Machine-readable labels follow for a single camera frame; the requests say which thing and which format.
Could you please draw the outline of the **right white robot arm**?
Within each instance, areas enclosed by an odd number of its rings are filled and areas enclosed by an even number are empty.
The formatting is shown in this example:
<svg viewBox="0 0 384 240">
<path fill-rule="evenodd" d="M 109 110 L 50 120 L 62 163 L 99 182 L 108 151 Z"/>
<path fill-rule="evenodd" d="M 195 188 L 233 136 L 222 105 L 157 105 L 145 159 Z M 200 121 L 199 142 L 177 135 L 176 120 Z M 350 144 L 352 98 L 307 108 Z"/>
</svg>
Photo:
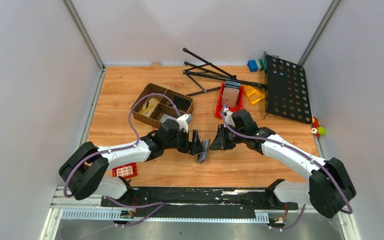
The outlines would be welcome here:
<svg viewBox="0 0 384 240">
<path fill-rule="evenodd" d="M 333 218 L 337 213 L 352 214 L 351 200 L 357 191 L 338 158 L 325 159 L 308 153 L 284 140 L 267 127 L 258 127 L 251 114 L 241 109 L 232 112 L 223 106 L 220 111 L 223 121 L 218 126 L 211 151 L 232 150 L 244 144 L 252 151 L 273 158 L 289 167 L 306 182 L 291 182 L 278 179 L 265 195 L 266 204 L 278 209 L 284 203 L 311 205 L 319 214 Z"/>
</svg>

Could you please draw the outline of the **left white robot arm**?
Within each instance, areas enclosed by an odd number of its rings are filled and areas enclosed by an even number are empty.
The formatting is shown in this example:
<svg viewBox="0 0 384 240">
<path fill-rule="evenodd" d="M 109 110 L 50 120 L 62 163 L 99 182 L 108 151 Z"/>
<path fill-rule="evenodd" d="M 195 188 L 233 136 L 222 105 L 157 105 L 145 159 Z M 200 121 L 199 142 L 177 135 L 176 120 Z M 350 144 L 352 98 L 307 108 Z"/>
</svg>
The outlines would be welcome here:
<svg viewBox="0 0 384 240">
<path fill-rule="evenodd" d="M 114 146 L 96 146 L 91 141 L 81 144 L 58 171 L 64 181 L 64 196 L 84 200 L 91 195 L 100 195 L 114 199 L 122 207 L 129 206 L 133 193 L 127 181 L 122 177 L 109 177 L 106 172 L 154 160 L 170 149 L 202 161 L 209 142 L 201 141 L 198 131 L 189 131 L 187 127 L 185 121 L 169 119 L 135 142 Z"/>
</svg>

